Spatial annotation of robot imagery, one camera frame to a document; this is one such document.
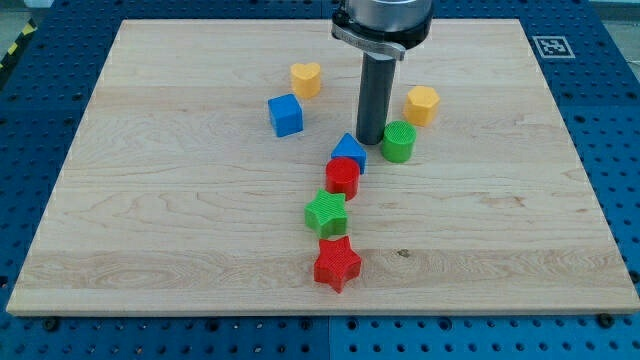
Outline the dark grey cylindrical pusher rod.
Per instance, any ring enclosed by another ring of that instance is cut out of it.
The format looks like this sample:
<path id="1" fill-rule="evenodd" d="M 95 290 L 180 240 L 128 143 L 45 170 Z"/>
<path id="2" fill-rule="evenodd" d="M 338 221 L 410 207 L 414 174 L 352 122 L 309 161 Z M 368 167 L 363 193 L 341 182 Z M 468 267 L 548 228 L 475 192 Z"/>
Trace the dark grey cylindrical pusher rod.
<path id="1" fill-rule="evenodd" d="M 356 137 L 365 145 L 376 145 L 383 138 L 395 67 L 392 57 L 363 53 Z"/>

